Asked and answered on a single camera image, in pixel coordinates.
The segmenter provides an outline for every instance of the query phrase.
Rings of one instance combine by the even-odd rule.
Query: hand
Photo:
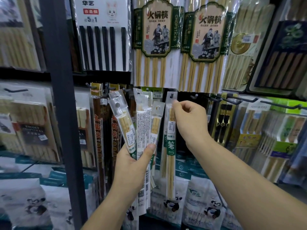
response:
[[[175,100],[173,109],[178,130],[191,152],[205,139],[211,139],[205,108],[191,101]]]
[[[149,144],[137,161],[122,147],[116,157],[115,174],[110,193],[125,202],[126,209],[133,203],[141,190],[145,179],[147,165],[156,149],[155,144]]]

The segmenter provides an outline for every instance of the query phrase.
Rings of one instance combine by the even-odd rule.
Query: red label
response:
[[[98,15],[99,14],[99,10],[98,9],[83,9],[83,14],[95,14],[95,15]]]
[[[256,43],[256,42],[258,42],[258,39],[259,39],[259,35],[255,35],[255,38],[254,38],[254,41],[253,41],[253,43]]]

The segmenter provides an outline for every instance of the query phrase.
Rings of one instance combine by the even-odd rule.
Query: black chopstick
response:
[[[126,28],[122,27],[122,69],[126,71]]]
[[[102,70],[102,54],[101,54],[100,29],[99,29],[99,27],[95,27],[94,29],[95,29],[95,37],[96,37],[98,65],[99,65],[99,70]]]
[[[86,70],[89,70],[90,63],[88,61],[86,35],[85,35],[84,26],[80,26],[80,36],[81,36],[81,43],[82,43],[82,48],[83,48],[84,66]]]
[[[106,70],[110,71],[108,30],[106,27],[102,27],[102,38],[103,38],[104,60],[106,62]]]
[[[88,35],[88,44],[90,46],[92,70],[96,70],[95,50],[94,50],[94,36],[93,36],[93,29],[92,29],[91,26],[87,26],[87,35]]]
[[[112,71],[116,71],[115,29],[110,27]]]

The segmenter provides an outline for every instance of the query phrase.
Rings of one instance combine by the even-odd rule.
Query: person's left hand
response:
[[[115,174],[110,193],[123,198],[128,208],[141,190],[147,165],[156,149],[155,144],[149,144],[137,161],[134,160],[126,145],[122,147],[116,157]]]

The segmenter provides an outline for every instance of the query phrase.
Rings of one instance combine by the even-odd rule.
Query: gold coin graphic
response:
[[[250,43],[242,42],[243,37],[247,35],[246,33],[238,34],[232,39],[232,43],[230,46],[231,51],[236,54],[240,55],[246,52],[249,47],[251,46]]]

